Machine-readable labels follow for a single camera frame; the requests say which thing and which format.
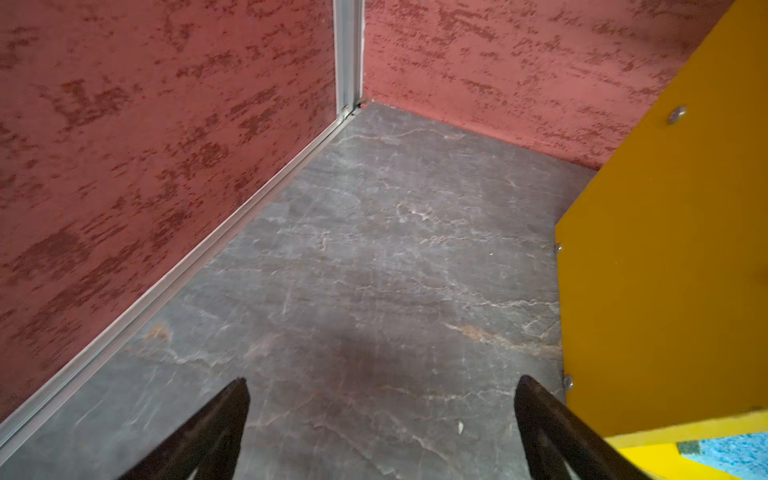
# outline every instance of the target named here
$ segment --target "blue speckled surface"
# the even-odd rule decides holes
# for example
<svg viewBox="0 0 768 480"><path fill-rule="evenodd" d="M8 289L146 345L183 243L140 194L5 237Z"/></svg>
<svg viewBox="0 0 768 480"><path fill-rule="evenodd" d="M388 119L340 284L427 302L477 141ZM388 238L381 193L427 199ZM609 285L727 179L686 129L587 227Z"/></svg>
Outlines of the blue speckled surface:
<svg viewBox="0 0 768 480"><path fill-rule="evenodd" d="M768 478L768 433L701 440L699 449L683 457L742 480Z"/></svg>

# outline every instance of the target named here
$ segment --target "yellow panel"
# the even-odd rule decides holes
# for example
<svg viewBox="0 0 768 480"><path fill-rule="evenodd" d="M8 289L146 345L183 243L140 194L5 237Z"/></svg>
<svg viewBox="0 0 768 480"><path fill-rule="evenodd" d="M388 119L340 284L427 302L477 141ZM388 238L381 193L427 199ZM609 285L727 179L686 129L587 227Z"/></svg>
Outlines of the yellow panel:
<svg viewBox="0 0 768 480"><path fill-rule="evenodd" d="M681 456L674 443L622 449L619 452L637 467L664 480L739 480Z"/></svg>
<svg viewBox="0 0 768 480"><path fill-rule="evenodd" d="M603 436L768 408L766 133L768 2L737 0L558 224L568 406Z"/></svg>
<svg viewBox="0 0 768 480"><path fill-rule="evenodd" d="M720 439L748 433L768 432L768 410L747 413L724 419L672 425L662 429L616 435L605 439L615 449L656 445L660 443L690 442L691 440Z"/></svg>

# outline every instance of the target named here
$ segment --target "metal screw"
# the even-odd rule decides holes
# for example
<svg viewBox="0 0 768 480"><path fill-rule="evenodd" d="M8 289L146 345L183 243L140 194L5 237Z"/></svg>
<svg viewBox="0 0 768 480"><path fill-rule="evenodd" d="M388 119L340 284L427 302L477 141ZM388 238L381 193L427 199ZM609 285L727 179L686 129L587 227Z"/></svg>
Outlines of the metal screw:
<svg viewBox="0 0 768 480"><path fill-rule="evenodd" d="M681 105L674 110L672 110L672 113L670 113L670 116L667 117L667 123L669 125L677 123L678 120L680 120L685 115L685 105Z"/></svg>

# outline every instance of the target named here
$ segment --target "floor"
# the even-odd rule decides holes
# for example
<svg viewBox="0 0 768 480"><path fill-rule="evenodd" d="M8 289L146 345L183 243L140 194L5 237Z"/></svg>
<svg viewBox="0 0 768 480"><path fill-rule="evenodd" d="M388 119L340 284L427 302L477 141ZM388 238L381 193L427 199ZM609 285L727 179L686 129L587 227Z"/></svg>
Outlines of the floor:
<svg viewBox="0 0 768 480"><path fill-rule="evenodd" d="M238 376L236 478L529 478L513 393L563 398L553 231L593 175L370 105L0 478L116 478Z"/></svg>

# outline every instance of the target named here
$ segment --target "wall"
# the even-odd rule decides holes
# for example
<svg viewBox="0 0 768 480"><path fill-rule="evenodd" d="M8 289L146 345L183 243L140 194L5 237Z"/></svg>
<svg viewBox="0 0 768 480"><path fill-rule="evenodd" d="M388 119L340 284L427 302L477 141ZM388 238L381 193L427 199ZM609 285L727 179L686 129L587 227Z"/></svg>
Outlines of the wall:
<svg viewBox="0 0 768 480"><path fill-rule="evenodd" d="M381 101L599 168L732 0L368 0Z"/></svg>
<svg viewBox="0 0 768 480"><path fill-rule="evenodd" d="M0 5L0 419L336 116L330 0Z"/></svg>

